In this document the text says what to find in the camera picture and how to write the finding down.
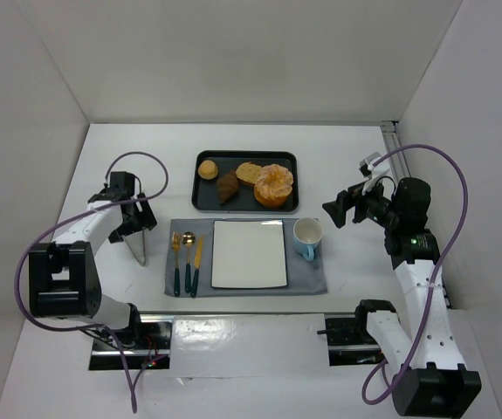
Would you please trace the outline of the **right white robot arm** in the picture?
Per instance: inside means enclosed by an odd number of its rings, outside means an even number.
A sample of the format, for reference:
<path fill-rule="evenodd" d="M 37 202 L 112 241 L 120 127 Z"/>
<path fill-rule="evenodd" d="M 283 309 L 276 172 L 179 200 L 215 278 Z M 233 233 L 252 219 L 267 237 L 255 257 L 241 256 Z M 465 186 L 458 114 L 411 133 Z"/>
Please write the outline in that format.
<path fill-rule="evenodd" d="M 385 250 L 399 280 L 411 333 L 406 333 L 392 304 L 364 299 L 356 307 L 356 332 L 381 349 L 392 372 L 386 394 L 400 416 L 460 418 L 482 388 L 480 375 L 470 370 L 454 338 L 445 301 L 441 252 L 426 227 L 430 185 L 406 177 L 391 198 L 376 184 L 370 191 L 359 183 L 342 190 L 323 210 L 336 227 L 369 219 L 384 229 Z"/>

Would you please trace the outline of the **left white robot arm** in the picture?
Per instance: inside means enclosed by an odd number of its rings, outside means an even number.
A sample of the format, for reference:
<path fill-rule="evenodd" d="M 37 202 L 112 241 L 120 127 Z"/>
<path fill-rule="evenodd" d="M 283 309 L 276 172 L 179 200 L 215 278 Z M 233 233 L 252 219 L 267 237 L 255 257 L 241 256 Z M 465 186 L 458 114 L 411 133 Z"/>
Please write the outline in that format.
<path fill-rule="evenodd" d="M 103 293 L 95 255 L 105 242 L 122 243 L 157 225 L 145 198 L 136 175 L 113 172 L 103 189 L 88 200 L 88 216 L 54 241 L 32 246 L 28 259 L 33 317 L 104 324 L 125 347 L 133 347 L 141 339 L 138 309 Z"/>

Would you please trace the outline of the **silver metal tongs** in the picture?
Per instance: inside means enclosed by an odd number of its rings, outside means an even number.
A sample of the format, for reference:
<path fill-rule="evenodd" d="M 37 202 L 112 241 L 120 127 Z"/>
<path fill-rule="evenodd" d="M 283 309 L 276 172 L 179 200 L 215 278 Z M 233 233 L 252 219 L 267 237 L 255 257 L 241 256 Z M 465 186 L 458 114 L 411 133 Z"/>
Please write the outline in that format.
<path fill-rule="evenodd" d="M 142 230 L 124 237 L 124 243 L 127 245 L 138 265 L 145 267 L 148 261 L 146 231 Z"/>

